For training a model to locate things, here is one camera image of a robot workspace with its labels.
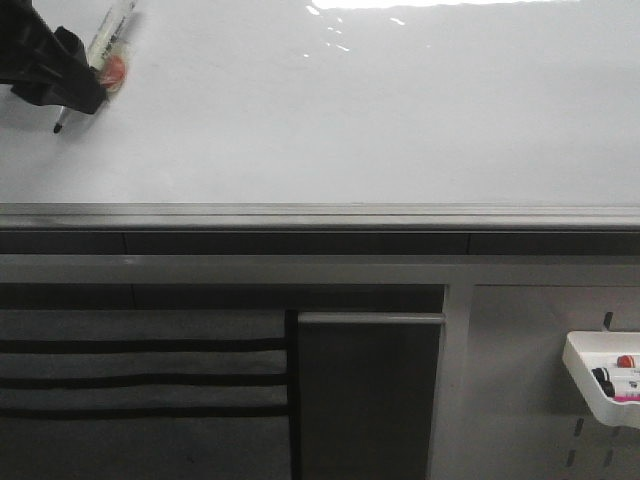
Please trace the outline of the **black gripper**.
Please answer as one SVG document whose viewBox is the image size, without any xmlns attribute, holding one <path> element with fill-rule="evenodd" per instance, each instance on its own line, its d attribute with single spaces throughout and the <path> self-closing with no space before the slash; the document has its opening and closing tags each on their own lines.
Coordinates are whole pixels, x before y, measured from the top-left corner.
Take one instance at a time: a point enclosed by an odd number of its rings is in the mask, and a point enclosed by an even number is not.
<svg viewBox="0 0 640 480">
<path fill-rule="evenodd" d="M 1 2 L 1 83 L 29 104 L 90 115 L 106 100 L 82 40 L 63 26 L 53 32 L 31 1 Z"/>
</svg>

